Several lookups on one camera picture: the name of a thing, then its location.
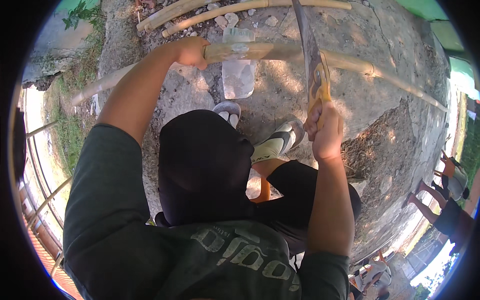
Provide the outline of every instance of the concrete ground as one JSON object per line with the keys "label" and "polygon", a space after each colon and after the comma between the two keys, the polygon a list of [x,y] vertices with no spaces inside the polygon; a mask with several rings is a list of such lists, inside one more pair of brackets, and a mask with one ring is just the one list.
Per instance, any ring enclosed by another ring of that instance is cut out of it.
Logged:
{"label": "concrete ground", "polygon": [[[393,0],[373,0],[368,6],[360,0],[350,3],[350,11],[305,7],[319,47],[386,67],[399,77],[424,88],[444,105],[449,105],[448,64],[432,37],[428,23]],[[161,35],[163,26],[138,38],[134,31],[124,30],[125,26],[135,25],[135,15],[126,13],[132,12],[128,5],[104,0],[102,7],[110,14],[106,44],[100,60],[101,76],[133,63],[129,53],[134,53],[135,57],[144,56],[156,46],[180,38],[181,33],[178,33],[164,39]],[[240,17],[237,27],[254,31],[258,42],[300,44],[295,13],[291,7],[257,9],[253,16],[244,17],[241,12],[237,15]],[[265,24],[270,16],[279,20],[274,27]],[[220,43],[222,30],[215,26],[214,20],[208,22],[204,22],[202,27],[193,26],[194,30],[211,43]],[[120,48],[118,45],[125,41],[130,46]],[[432,180],[432,168],[444,144],[444,124],[448,120],[439,109],[382,79],[340,69],[331,69],[330,73],[332,100],[345,119],[343,150],[347,174],[366,180],[362,195],[364,206],[356,225],[352,253],[355,261],[408,225],[415,210],[412,207],[402,210],[401,205],[419,179]],[[108,94],[109,91],[106,91],[99,95],[100,105]],[[161,210],[157,192],[160,129],[181,113],[192,109],[212,109],[224,100],[221,63],[211,64],[204,71],[184,67],[168,72],[143,142],[144,187],[152,216]],[[287,119],[296,117],[305,120],[304,65],[258,61],[253,94],[234,101],[242,109],[239,130],[253,144],[268,137],[277,125]],[[283,159],[298,159],[316,167],[311,143],[306,140]],[[252,172],[247,195],[255,197],[259,190],[259,178]]]}

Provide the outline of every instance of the hand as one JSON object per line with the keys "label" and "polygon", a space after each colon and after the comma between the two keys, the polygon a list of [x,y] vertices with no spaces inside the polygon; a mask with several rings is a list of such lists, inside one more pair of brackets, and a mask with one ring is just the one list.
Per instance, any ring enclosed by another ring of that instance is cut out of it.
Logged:
{"label": "hand", "polygon": [[[324,116],[324,126],[317,130],[317,121]],[[343,138],[343,119],[333,107],[332,102],[322,105],[321,101],[311,109],[303,128],[313,141],[313,156],[317,161],[340,157]]]}
{"label": "hand", "polygon": [[207,62],[204,58],[204,46],[210,43],[199,36],[186,37],[168,44],[173,47],[171,51],[177,54],[176,62],[185,66],[197,67],[205,70]]}

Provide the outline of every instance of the dark green t-shirt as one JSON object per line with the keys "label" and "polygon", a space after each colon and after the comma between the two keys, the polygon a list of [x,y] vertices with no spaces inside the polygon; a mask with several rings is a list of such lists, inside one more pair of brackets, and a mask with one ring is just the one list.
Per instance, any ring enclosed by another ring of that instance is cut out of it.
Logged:
{"label": "dark green t-shirt", "polygon": [[314,253],[298,273],[285,240],[258,222],[161,228],[150,217],[142,151],[124,131],[95,126],[65,213],[64,267],[85,299],[345,299],[346,256]]}

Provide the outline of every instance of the sky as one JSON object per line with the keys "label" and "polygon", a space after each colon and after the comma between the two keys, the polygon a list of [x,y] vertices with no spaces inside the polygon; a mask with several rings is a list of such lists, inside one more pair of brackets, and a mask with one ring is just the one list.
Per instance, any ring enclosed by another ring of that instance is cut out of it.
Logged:
{"label": "sky", "polygon": [[[450,256],[448,254],[450,253],[454,245],[455,244],[451,244],[450,240],[448,240],[447,243],[445,243],[444,247],[438,253],[437,257],[435,257],[423,271],[421,271],[410,281],[410,285],[415,287],[419,283],[422,283],[424,287],[428,287],[430,285],[430,281],[427,280],[426,277],[428,276],[430,278],[436,278],[438,274],[443,273],[444,265],[450,260]],[[443,278],[440,280],[434,280],[433,289],[429,288],[431,290],[430,295],[433,294],[435,289],[442,281]]]}

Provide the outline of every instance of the bamboo pole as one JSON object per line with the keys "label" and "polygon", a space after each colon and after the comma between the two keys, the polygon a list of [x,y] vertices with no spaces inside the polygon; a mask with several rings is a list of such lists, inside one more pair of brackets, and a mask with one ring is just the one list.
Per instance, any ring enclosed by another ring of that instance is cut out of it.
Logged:
{"label": "bamboo pole", "polygon": [[48,196],[47,199],[38,207],[38,209],[35,211],[35,214],[32,216],[30,221],[28,222],[27,228],[30,228],[33,223],[35,222],[36,217],[40,214],[42,209],[47,206],[47,204],[55,197],[56,194],[58,194],[70,181],[72,180],[72,176],[68,177],[67,180],[65,180],[59,187],[57,187],[56,190],[52,192],[50,196]]}
{"label": "bamboo pole", "polygon": [[47,125],[44,125],[44,126],[42,126],[42,127],[40,127],[40,128],[35,129],[35,130],[32,131],[32,132],[27,133],[25,136],[26,136],[27,139],[28,139],[28,138],[31,138],[31,137],[34,136],[35,134],[37,134],[37,133],[39,133],[39,132],[41,132],[41,131],[43,131],[43,130],[45,130],[45,129],[47,129],[47,128],[50,128],[50,127],[52,127],[53,125],[55,125],[55,124],[57,124],[57,123],[58,123],[58,121],[53,121],[53,122],[51,122],[51,123],[48,123]]}
{"label": "bamboo pole", "polygon": [[52,270],[50,271],[50,277],[51,278],[53,278],[53,276],[57,272],[57,268],[59,267],[62,259],[63,259],[63,251],[62,251],[62,253],[60,253],[60,256],[57,258],[57,260],[55,261],[55,264],[53,265]]}
{"label": "bamboo pole", "polygon": [[153,30],[184,13],[217,1],[219,0],[179,0],[139,22],[137,24],[137,30]]}
{"label": "bamboo pole", "polygon": [[[310,6],[340,8],[340,9],[346,9],[346,10],[352,9],[352,5],[350,3],[340,2],[335,0],[300,0],[300,3],[304,6],[310,5]],[[201,13],[190,19],[182,21],[162,31],[162,35],[163,37],[168,37],[174,34],[175,32],[188,28],[192,25],[216,18],[220,15],[224,15],[229,12],[246,11],[252,8],[263,8],[263,7],[272,7],[272,6],[291,6],[291,5],[292,5],[291,0],[251,0],[251,1],[241,2],[237,4],[227,5],[215,10],[211,10],[209,12]]]}
{"label": "bamboo pole", "polygon": [[[406,82],[382,67],[375,66],[369,61],[361,60],[347,54],[324,49],[320,50],[325,53],[326,61],[330,68],[340,68],[371,77],[384,78],[391,84],[414,94],[422,100],[438,107],[440,110],[445,112],[448,111],[446,107],[426,94],[422,89]],[[207,63],[221,62],[225,60],[286,60],[301,63],[303,62],[303,51],[300,45],[295,44],[270,44],[256,42],[225,43],[206,46],[204,48],[204,58]],[[172,65],[170,69],[174,69],[179,66],[181,65],[175,64]],[[132,67],[133,65],[125,67],[92,83],[84,88],[78,95],[76,95],[72,102],[75,101],[75,103],[78,104],[83,99],[91,97],[104,89],[114,87]]]}

